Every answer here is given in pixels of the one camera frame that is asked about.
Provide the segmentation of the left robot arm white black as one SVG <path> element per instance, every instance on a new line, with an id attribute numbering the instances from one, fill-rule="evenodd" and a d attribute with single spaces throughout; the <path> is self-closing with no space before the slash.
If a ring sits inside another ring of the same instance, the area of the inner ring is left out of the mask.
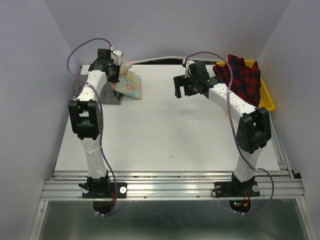
<path id="1" fill-rule="evenodd" d="M 68 103 L 71 128 L 83 146 L 88 166 L 87 180 L 79 184 L 83 189 L 82 197 L 87 199 L 115 197 L 115 187 L 102 153 L 104 120 L 100 94 L 108 78 L 114 80 L 119 74 L 116 60 L 112 47 L 98 49 L 97 59 L 89 66 L 79 96 Z"/>

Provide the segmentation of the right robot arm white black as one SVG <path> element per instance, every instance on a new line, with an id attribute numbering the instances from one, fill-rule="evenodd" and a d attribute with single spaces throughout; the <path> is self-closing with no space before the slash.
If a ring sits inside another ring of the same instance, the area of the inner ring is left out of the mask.
<path id="1" fill-rule="evenodd" d="M 239 157 L 230 181 L 214 183 L 215 198 L 258 197 L 259 187 L 255 181 L 255 170 L 262 149 L 271 139 L 269 111 L 257 108 L 233 93 L 216 76 L 211 77 L 203 61 L 183 60 L 184 74 L 173 79 L 175 96 L 201 94 L 227 111 L 232 126 Z"/>

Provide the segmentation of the pastel floral skirt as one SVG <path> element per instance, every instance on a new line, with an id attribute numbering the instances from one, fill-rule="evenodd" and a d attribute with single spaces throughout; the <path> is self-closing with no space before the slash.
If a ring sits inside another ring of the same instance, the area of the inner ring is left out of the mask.
<path id="1" fill-rule="evenodd" d="M 112 88 L 131 98 L 142 100 L 142 78 L 140 75 L 130 71 L 132 63 L 129 61 L 124 61 L 119 69 L 118 82 L 112 83 Z"/>

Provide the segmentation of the red black plaid skirt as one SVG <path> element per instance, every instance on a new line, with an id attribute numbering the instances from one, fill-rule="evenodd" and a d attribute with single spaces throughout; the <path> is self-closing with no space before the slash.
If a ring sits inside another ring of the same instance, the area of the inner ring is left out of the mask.
<path id="1" fill-rule="evenodd" d="M 254 61 L 249 67 L 243 58 L 229 54 L 228 64 L 233 74 L 231 91 L 247 103 L 258 107 L 261 100 L 261 71 L 258 63 Z"/>

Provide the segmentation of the grey pleated skirt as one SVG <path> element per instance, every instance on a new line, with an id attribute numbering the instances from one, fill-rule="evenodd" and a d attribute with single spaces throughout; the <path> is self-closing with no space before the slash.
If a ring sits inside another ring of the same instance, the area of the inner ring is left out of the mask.
<path id="1" fill-rule="evenodd" d="M 76 79 L 74 85 L 74 98 L 76 99 L 84 88 L 84 83 Z M 106 105 L 120 105 L 124 95 L 118 91 L 115 91 L 111 85 L 107 82 L 100 92 L 100 99 L 103 104 Z"/>

